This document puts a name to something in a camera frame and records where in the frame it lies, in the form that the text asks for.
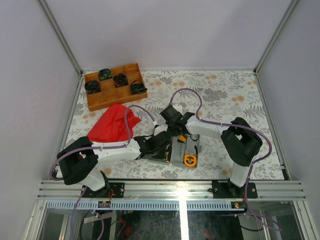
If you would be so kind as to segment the black yellow screwdriver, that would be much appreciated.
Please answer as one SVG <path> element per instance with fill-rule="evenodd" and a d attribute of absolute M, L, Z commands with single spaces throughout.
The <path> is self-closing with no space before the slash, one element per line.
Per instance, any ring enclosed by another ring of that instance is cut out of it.
<path fill-rule="evenodd" d="M 170 163 L 170 162 L 171 162 L 171 152 L 170 152 L 170 151 L 166 151 L 166 152 L 165 152 L 164 161 L 165 161 L 166 163 Z"/>

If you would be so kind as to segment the black electrical tape roll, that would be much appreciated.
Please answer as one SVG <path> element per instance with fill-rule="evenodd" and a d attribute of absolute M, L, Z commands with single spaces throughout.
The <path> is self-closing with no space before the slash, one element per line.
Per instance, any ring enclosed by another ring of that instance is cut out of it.
<path fill-rule="evenodd" d="M 197 141 L 199 139 L 199 135 L 198 134 L 191 134 L 190 135 L 190 138 L 193 140 L 193 141 Z"/>

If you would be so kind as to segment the grey plastic tool case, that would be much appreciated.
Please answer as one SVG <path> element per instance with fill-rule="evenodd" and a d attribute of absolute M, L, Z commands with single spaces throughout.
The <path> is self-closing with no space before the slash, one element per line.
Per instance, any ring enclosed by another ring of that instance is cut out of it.
<path fill-rule="evenodd" d="M 186 143 L 180 143 L 177 141 L 177 138 L 180 136 L 173 136 L 172 137 L 172 143 L 167 148 L 167 152 L 170 151 L 170 163 L 166 163 L 165 159 L 146 159 L 150 162 L 157 163 L 157 164 L 164 164 L 164 165 L 170 165 L 180 167 L 180 168 L 186 168 L 186 169 L 196 169 L 198 165 L 198 156 L 201 152 L 202 146 L 200 145 L 200 136 L 197 141 L 193 141 L 190 138 L 190 135 L 192 134 L 183 134 L 187 136 Z M 194 155 L 197 156 L 197 164 L 195 167 L 187 167 L 184 164 L 184 155 Z"/>

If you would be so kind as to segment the orange tape measure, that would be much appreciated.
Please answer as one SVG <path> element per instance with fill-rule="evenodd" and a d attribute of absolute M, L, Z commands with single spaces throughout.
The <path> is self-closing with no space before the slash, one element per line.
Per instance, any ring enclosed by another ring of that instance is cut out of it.
<path fill-rule="evenodd" d="M 197 156 L 191 154 L 185 154 L 183 157 L 183 163 L 190 168 L 193 168 L 197 165 Z"/>

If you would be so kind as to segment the black hex key set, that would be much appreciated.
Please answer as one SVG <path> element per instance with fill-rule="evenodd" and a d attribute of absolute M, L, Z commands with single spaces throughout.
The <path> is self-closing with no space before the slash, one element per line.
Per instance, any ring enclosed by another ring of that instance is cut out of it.
<path fill-rule="evenodd" d="M 184 134 L 177 137 L 177 141 L 179 143 L 185 144 L 187 142 L 188 137 Z"/>

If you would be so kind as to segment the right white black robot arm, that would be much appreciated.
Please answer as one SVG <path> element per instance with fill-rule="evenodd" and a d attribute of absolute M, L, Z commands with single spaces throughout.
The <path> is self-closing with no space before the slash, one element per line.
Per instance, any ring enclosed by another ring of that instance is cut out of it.
<path fill-rule="evenodd" d="M 236 198 L 245 193 L 250 165 L 263 142 L 243 118 L 237 117 L 230 124 L 214 124 L 212 120 L 201 119 L 192 112 L 181 114 L 172 105 L 168 105 L 160 115 L 172 136 L 199 135 L 222 140 L 233 161 L 228 192 Z"/>

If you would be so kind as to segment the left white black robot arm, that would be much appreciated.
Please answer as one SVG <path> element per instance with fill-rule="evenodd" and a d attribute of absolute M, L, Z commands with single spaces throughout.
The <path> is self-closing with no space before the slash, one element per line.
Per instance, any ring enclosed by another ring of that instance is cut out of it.
<path fill-rule="evenodd" d="M 57 155 L 59 163 L 54 176 L 60 177 L 65 185 L 80 183 L 102 198 L 110 190 L 103 173 L 107 163 L 158 156 L 163 158 L 171 143 L 172 137 L 166 131 L 137 136 L 129 142 L 91 142 L 87 136 L 80 137 Z"/>

